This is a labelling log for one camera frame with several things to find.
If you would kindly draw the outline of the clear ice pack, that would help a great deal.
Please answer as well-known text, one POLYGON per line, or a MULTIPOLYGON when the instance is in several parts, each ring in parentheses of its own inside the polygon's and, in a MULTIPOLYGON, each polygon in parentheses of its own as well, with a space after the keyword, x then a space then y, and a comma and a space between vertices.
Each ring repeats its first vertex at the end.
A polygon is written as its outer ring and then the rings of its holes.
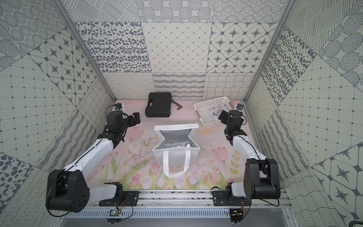
POLYGON ((208 109, 208 113, 211 114, 211 116, 215 119, 218 119, 218 117, 221 115, 223 111, 228 111, 226 105, 218 105, 208 109))

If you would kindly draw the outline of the white insulated delivery bag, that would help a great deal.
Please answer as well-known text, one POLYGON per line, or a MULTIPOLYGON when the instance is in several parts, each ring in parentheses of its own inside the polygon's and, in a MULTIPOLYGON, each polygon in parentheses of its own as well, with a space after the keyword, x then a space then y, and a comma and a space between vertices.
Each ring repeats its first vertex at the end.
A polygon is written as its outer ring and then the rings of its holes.
POLYGON ((193 165, 200 151, 200 146, 193 140, 198 124, 159 125, 154 130, 160 142, 153 148, 157 165, 163 167, 163 173, 169 178, 183 176, 193 165), (183 166, 183 170, 171 174, 170 166, 183 166))

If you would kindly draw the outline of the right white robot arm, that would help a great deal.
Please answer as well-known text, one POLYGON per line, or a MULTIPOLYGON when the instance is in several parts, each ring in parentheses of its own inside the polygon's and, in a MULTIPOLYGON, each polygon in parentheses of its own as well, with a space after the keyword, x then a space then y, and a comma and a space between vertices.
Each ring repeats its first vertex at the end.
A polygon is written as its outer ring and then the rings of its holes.
POLYGON ((229 183, 226 187, 227 197, 278 200, 281 195, 278 163, 264 156, 249 142, 247 133, 241 129, 244 121, 242 112, 223 110, 218 119, 226 125, 226 139, 245 161, 243 181, 229 183))

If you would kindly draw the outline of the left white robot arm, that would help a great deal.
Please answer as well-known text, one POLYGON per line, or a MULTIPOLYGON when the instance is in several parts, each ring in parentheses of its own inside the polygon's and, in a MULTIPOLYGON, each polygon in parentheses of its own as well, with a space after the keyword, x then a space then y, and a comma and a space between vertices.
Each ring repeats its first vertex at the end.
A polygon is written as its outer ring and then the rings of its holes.
POLYGON ((48 212, 78 213, 96 202, 116 207, 125 203, 122 184, 111 182, 89 187, 86 179, 94 167, 124 141, 127 129, 140 124, 140 114, 127 115, 119 109, 110 112, 106 119, 103 132, 87 151, 65 168, 49 174, 45 201, 48 212))

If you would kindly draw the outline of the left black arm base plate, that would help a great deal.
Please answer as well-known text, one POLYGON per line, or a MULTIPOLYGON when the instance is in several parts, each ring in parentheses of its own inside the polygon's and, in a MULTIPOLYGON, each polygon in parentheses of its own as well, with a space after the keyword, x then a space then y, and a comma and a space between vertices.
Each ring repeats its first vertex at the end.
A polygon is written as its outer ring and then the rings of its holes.
POLYGON ((116 194, 112 199, 99 202, 100 207, 116 207, 116 206, 133 206, 135 207, 139 200, 139 191, 123 191, 116 194))

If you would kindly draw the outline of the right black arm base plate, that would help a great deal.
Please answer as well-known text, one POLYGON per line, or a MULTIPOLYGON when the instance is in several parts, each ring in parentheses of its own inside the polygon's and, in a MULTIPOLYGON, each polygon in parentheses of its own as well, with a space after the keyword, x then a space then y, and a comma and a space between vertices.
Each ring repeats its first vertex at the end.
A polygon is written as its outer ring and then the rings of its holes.
POLYGON ((250 206, 251 201, 245 197, 234 197, 222 190, 211 191, 214 206, 250 206))

